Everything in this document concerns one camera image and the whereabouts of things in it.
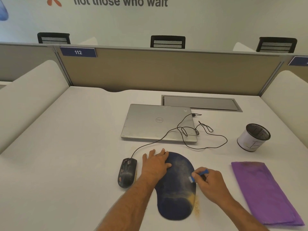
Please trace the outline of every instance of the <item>blue brush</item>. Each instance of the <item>blue brush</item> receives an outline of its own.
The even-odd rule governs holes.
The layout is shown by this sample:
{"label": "blue brush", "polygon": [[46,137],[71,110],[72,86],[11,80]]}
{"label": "blue brush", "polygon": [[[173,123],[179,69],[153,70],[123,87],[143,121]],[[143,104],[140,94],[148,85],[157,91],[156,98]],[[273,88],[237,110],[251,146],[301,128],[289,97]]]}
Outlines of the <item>blue brush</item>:
{"label": "blue brush", "polygon": [[[206,169],[205,171],[202,171],[201,173],[198,173],[198,174],[199,174],[200,176],[202,176],[202,175],[204,175],[204,174],[206,174],[206,173],[209,173],[209,171],[208,171],[207,169]],[[190,177],[188,177],[188,178],[189,178],[189,180],[190,180],[191,183],[195,182],[195,180],[194,180],[194,178],[193,178],[192,176],[190,176]]]}

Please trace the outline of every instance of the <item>blue number sign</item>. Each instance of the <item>blue number sign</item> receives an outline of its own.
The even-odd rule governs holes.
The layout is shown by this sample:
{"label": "blue number sign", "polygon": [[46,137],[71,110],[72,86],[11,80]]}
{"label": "blue number sign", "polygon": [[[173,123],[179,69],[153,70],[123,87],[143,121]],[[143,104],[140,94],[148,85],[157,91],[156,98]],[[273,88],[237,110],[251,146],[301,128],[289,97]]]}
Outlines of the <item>blue number sign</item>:
{"label": "blue number sign", "polygon": [[308,57],[295,56],[290,61],[289,66],[308,66]]}
{"label": "blue number sign", "polygon": [[63,56],[97,58],[95,49],[60,47]]}

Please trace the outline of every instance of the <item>office chair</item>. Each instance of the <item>office chair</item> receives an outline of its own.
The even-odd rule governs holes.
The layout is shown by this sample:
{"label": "office chair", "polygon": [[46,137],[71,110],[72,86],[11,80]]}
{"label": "office chair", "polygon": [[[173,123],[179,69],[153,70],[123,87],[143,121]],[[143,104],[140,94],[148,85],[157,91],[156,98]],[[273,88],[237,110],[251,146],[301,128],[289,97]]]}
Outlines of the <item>office chair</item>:
{"label": "office chair", "polygon": [[260,37],[257,52],[294,53],[297,39],[285,37]]}
{"label": "office chair", "polygon": [[151,36],[151,48],[185,49],[185,36]]}
{"label": "office chair", "polygon": [[38,42],[40,44],[71,44],[70,34],[54,32],[39,32]]}

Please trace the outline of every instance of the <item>pen holder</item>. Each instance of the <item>pen holder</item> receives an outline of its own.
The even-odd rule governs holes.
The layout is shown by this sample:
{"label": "pen holder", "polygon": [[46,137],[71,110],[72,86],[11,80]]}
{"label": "pen holder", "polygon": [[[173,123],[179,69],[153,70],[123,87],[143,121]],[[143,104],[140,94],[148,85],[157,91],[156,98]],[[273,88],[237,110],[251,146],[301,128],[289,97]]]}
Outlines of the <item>pen holder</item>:
{"label": "pen holder", "polygon": [[270,139],[269,131],[258,124],[248,124],[237,139],[238,145],[246,151],[256,151],[266,140]]}

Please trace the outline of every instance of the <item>black cable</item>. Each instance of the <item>black cable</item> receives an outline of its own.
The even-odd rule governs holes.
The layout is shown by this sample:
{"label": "black cable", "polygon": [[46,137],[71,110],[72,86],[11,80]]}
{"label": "black cable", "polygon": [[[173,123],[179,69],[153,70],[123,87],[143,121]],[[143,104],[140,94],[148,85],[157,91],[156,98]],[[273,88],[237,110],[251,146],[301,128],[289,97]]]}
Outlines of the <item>black cable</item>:
{"label": "black cable", "polygon": [[[186,118],[187,116],[189,116],[189,115],[192,115],[192,116],[194,117],[194,116],[201,116],[202,114],[190,113],[190,114],[186,115],[186,116],[183,118],[183,120],[177,125],[177,127],[176,127],[176,128],[173,128],[173,129],[171,129],[171,130],[169,130],[169,131],[164,135],[164,137],[166,137],[167,134],[168,134],[170,131],[173,131],[173,130],[177,129],[177,130],[180,132],[181,136],[182,136],[182,139],[183,139],[184,144],[185,144],[187,147],[192,148],[192,149],[195,149],[195,150],[201,150],[201,149],[207,149],[207,148],[219,148],[219,147],[225,145],[225,144],[228,142],[228,139],[227,139],[225,136],[223,136],[223,135],[210,134],[210,133],[214,132],[213,129],[212,129],[210,126],[201,123],[200,121],[198,121],[198,122],[199,122],[199,125],[197,125],[196,128],[192,128],[192,127],[188,127],[188,126],[179,127],[179,125],[180,125],[180,124],[185,120],[185,118]],[[204,129],[204,131],[205,131],[208,135],[214,135],[214,136],[222,136],[222,137],[224,137],[224,138],[226,139],[226,142],[225,142],[224,144],[218,146],[218,147],[194,148],[194,147],[188,146],[188,145],[185,143],[185,140],[184,140],[184,137],[183,137],[183,134],[184,134],[186,137],[188,136],[188,134],[187,134],[185,128],[191,128],[191,129],[193,129],[193,130],[196,132],[196,135],[198,136],[198,135],[200,134],[200,132],[197,130],[198,126],[202,126],[203,129]],[[142,147],[145,147],[145,146],[148,146],[148,145],[150,145],[150,144],[157,143],[157,142],[163,140],[164,137],[162,137],[160,140],[157,140],[157,141],[155,141],[155,142],[153,142],[153,143],[148,143],[148,144],[145,144],[145,145],[143,145],[143,146],[141,146],[141,147],[138,147],[138,148],[134,151],[134,153],[132,154],[132,156],[130,157],[130,159],[133,158],[133,155],[135,154],[135,152],[136,152],[138,149],[140,149],[140,148],[142,148]]]}

